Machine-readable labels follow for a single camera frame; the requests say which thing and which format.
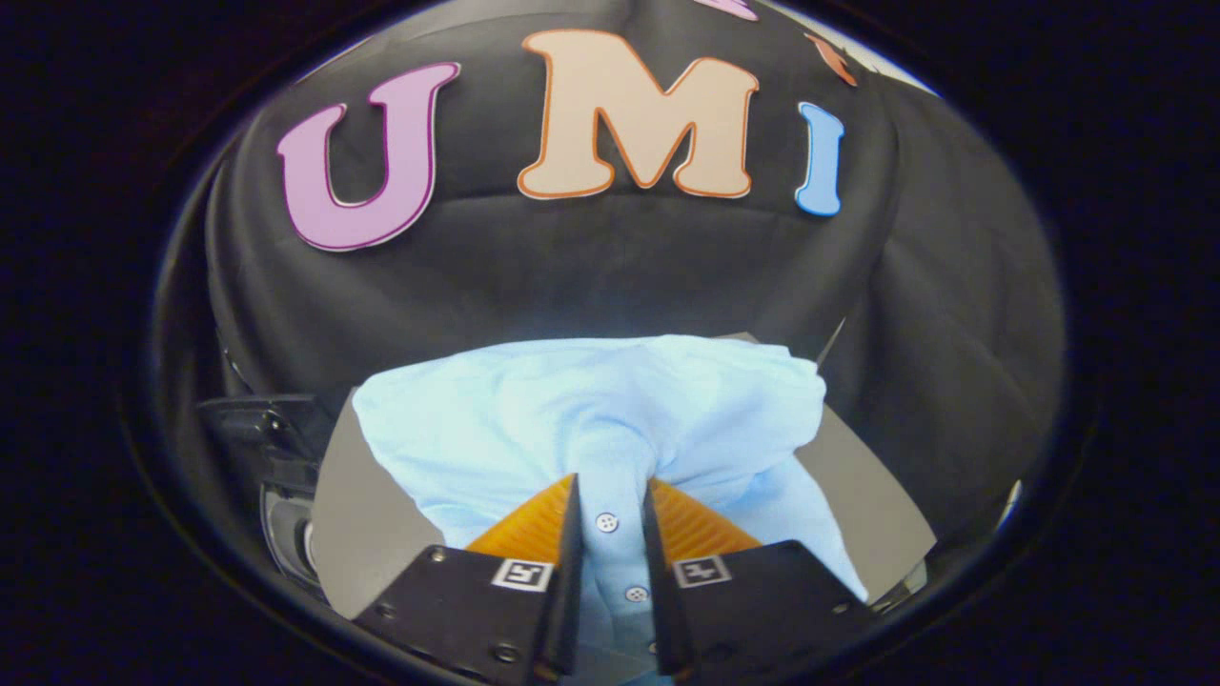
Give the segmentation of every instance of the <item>beige letter m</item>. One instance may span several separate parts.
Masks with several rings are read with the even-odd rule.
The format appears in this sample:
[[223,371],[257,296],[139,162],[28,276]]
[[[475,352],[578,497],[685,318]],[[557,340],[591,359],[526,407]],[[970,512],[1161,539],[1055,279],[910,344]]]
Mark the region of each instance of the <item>beige letter m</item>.
[[673,182],[693,195],[741,198],[745,173],[748,71],[711,57],[695,60],[661,90],[621,37],[598,31],[545,31],[525,48],[547,60],[542,153],[517,177],[521,193],[538,199],[593,195],[614,182],[614,166],[598,157],[598,118],[614,135],[632,178],[651,188],[691,132],[691,153]]

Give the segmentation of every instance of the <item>foam letter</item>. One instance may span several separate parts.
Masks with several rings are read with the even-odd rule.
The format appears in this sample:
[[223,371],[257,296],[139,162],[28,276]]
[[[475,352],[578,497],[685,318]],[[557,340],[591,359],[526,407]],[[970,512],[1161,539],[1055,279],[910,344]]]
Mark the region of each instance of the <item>foam letter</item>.
[[809,123],[809,166],[805,184],[797,189],[797,204],[811,215],[837,214],[841,206],[836,190],[838,142],[843,138],[843,122],[810,103],[797,105],[797,111]]
[[343,203],[331,188],[327,145],[345,105],[327,107],[284,135],[277,151],[284,159],[288,215],[306,243],[322,250],[355,250],[384,243],[420,218],[436,181],[437,90],[459,71],[454,62],[429,65],[368,94],[370,103],[386,107],[386,183],[364,203]]
[[706,5],[709,7],[715,7],[717,10],[723,10],[734,17],[741,17],[743,20],[756,22],[759,16],[750,11],[745,0],[694,0],[700,5]]
[[547,60],[542,153],[517,176],[521,193],[538,199],[593,195],[614,182],[598,157],[598,117],[606,122],[627,168],[651,188],[691,132],[691,154],[673,182],[693,195],[741,198],[745,125],[759,82],[745,70],[702,57],[661,90],[621,37],[598,31],[545,31],[525,40]]

